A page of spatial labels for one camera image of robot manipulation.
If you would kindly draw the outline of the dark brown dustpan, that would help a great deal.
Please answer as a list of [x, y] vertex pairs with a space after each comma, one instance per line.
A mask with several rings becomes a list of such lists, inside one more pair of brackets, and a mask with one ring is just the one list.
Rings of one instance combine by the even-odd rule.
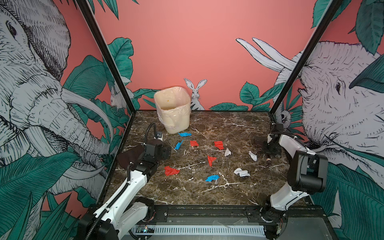
[[122, 169], [127, 169], [130, 163], [136, 164], [139, 161], [140, 155], [144, 152], [144, 147], [138, 145], [130, 150], [117, 155], [119, 166]]

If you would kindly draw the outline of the brown hand brush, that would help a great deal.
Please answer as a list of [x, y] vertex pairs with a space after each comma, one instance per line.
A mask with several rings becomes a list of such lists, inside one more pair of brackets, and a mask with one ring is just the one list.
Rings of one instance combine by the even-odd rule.
[[255, 136], [254, 137], [254, 144], [257, 149], [257, 153], [262, 156], [266, 160], [266, 166], [269, 167], [272, 165], [272, 159], [271, 159], [271, 150], [270, 150], [270, 144], [264, 137]]

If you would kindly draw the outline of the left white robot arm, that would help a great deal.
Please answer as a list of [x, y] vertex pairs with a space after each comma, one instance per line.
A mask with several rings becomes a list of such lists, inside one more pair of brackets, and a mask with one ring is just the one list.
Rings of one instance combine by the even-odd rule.
[[146, 198], [134, 200], [134, 197], [156, 173], [159, 163], [170, 158], [171, 151], [169, 144], [152, 139], [117, 155], [127, 177], [103, 205], [81, 218], [75, 239], [120, 240], [138, 222], [153, 219], [154, 202]]

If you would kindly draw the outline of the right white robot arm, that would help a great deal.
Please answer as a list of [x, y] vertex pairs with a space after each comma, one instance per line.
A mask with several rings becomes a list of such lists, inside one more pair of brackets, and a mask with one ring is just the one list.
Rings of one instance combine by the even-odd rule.
[[284, 132], [269, 133], [267, 143], [278, 143], [291, 157], [287, 182], [266, 199], [260, 210], [262, 219], [272, 223], [282, 219], [297, 201], [325, 190], [328, 159], [304, 146], [297, 137]]

